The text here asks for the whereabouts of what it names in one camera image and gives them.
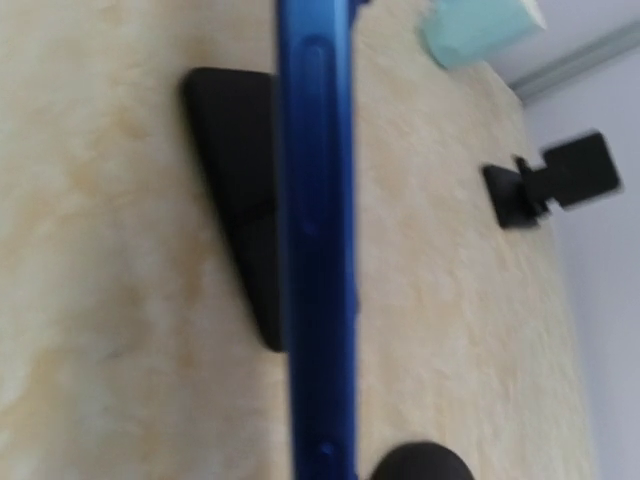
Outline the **black phone blue edge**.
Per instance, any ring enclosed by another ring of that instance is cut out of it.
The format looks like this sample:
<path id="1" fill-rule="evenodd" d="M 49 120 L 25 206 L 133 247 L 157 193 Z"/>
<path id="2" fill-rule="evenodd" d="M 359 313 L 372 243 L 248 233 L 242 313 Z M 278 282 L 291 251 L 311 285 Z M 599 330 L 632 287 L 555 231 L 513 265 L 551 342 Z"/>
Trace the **black phone blue edge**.
<path id="1" fill-rule="evenodd" d="M 293 475 L 356 466 L 354 1 L 280 1 L 278 244 Z"/>

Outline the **black pole phone stand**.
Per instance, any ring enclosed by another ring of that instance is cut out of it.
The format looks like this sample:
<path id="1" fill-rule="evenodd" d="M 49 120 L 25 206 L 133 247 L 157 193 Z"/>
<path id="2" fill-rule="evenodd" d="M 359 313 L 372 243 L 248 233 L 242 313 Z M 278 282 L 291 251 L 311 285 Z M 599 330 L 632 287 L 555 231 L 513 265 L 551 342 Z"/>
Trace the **black pole phone stand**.
<path id="1" fill-rule="evenodd" d="M 451 449 L 431 441 L 403 443 L 377 464 L 371 480 L 474 480 L 474 476 Z"/>

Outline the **black folding phone stand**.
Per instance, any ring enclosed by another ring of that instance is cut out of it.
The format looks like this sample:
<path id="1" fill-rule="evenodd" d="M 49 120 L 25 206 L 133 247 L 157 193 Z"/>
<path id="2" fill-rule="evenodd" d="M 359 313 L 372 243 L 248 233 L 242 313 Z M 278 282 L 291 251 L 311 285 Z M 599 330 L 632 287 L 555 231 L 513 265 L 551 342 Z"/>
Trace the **black folding phone stand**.
<path id="1" fill-rule="evenodd" d="M 622 187 L 606 138 L 597 130 L 547 148 L 542 159 L 538 169 L 521 156 L 514 158 L 514 170 L 481 167 L 500 228 L 535 228 L 549 214 L 551 201 L 568 209 Z"/>

